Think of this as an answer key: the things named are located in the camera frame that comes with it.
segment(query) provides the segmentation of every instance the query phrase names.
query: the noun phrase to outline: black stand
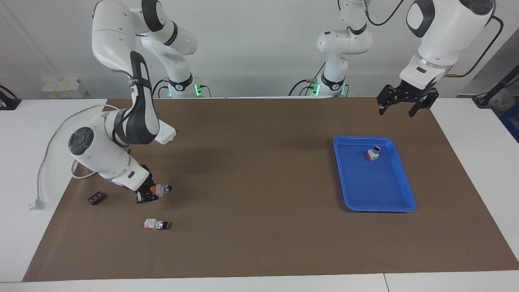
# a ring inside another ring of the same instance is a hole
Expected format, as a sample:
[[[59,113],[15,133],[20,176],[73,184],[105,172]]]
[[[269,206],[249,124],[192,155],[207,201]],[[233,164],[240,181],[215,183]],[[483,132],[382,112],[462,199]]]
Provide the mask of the black stand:
[[[517,65],[508,75],[506,75],[503,80],[501,80],[496,86],[494,86],[485,96],[483,97],[473,97],[472,100],[480,109],[487,108],[486,106],[490,102],[490,99],[494,97],[501,89],[503,89],[514,77],[519,74],[519,65]]]
[[[14,111],[18,107],[20,102],[22,101],[21,99],[18,99],[18,98],[7,97],[7,95],[5,95],[5,93],[3,93],[1,90],[0,90],[0,100],[5,104],[5,106],[0,104],[0,111]]]

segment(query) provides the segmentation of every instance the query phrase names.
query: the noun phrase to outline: power plug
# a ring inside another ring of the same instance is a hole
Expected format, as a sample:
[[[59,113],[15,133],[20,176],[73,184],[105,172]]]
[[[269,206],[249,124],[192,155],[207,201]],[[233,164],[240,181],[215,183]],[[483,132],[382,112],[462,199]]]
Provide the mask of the power plug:
[[[176,136],[175,128],[161,120],[159,120],[159,126],[159,134],[155,137],[155,141],[162,145],[166,145],[169,141],[173,141],[173,138]]]
[[[44,208],[44,204],[43,204],[42,200],[40,200],[38,198],[34,201],[34,204],[29,205],[29,210],[31,210],[31,211],[40,211],[40,210],[43,210],[43,208]]]

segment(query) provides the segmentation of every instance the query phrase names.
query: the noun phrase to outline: white table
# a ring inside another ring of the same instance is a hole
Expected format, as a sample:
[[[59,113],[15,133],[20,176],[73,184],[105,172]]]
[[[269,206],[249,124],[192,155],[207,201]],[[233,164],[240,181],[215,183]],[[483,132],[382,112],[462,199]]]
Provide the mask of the white table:
[[[69,115],[106,100],[23,101],[0,112],[0,282],[19,282],[71,178],[66,142],[92,109],[70,122],[52,144],[43,176],[45,210],[30,212],[45,146]],[[491,110],[468,99],[439,99],[433,114],[502,234],[519,258],[519,144]],[[519,271],[331,276],[91,280],[1,283],[0,291],[519,291]]]

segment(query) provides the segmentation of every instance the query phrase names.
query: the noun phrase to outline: electrical connector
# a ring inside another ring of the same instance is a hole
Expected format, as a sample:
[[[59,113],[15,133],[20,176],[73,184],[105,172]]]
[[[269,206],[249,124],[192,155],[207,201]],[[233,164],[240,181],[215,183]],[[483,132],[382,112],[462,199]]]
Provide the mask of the electrical connector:
[[[148,219],[146,219],[146,221],[144,221],[144,229],[164,230],[164,229],[168,229],[170,224],[171,223],[168,221],[161,221],[161,220],[157,220],[155,218],[148,218]]]
[[[158,197],[163,197],[165,194],[171,192],[173,190],[173,186],[171,185],[160,185],[156,184],[151,188],[152,193],[157,195]]]
[[[40,210],[43,210],[43,207],[44,207],[44,204],[43,204],[42,200],[37,198],[34,200],[34,204],[29,205],[29,210],[40,211]]]
[[[367,15],[367,3],[366,3],[366,0],[362,0],[362,9],[364,9],[364,12]]]
[[[381,148],[379,146],[373,146],[372,149],[369,149],[367,151],[367,159],[373,161],[373,160],[377,160],[378,157],[380,156],[380,151],[381,151]]]

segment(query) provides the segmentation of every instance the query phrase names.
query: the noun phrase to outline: white cable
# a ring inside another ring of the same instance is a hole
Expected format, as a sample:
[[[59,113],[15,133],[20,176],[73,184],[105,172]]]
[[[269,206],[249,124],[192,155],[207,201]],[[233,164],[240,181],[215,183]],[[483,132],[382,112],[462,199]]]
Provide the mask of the white cable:
[[[109,107],[109,108],[112,108],[112,109],[115,109],[115,110],[119,110],[117,107],[115,107],[113,105],[110,105],[110,104],[98,104],[98,105],[93,105],[93,106],[88,107],[86,109],[80,110],[79,112],[77,112],[77,113],[69,116],[68,118],[66,118],[58,126],[58,129],[56,129],[54,134],[52,134],[52,137],[50,137],[49,143],[47,144],[47,149],[45,149],[45,155],[43,156],[42,163],[40,164],[39,169],[38,169],[38,177],[36,178],[36,201],[35,201],[34,205],[30,205],[31,210],[43,210],[43,204],[41,203],[41,200],[40,200],[40,184],[41,184],[40,178],[42,176],[43,165],[45,164],[45,161],[47,160],[47,155],[49,154],[50,144],[54,140],[54,137],[58,134],[58,132],[61,130],[61,128],[63,128],[63,126],[65,126],[65,124],[68,121],[70,121],[73,117],[75,117],[78,114],[84,113],[84,112],[86,112],[86,111],[88,111],[90,109],[98,108],[98,107]]]
[[[70,172],[72,173],[72,177],[75,178],[75,179],[86,179],[86,178],[89,178],[89,177],[91,177],[91,176],[93,176],[93,175],[95,175],[97,173],[97,171],[92,171],[91,173],[85,175],[84,177],[79,177],[79,176],[74,174],[74,171],[76,170],[77,164],[78,164],[77,160],[74,159],[74,162],[72,163],[72,167],[70,169]]]

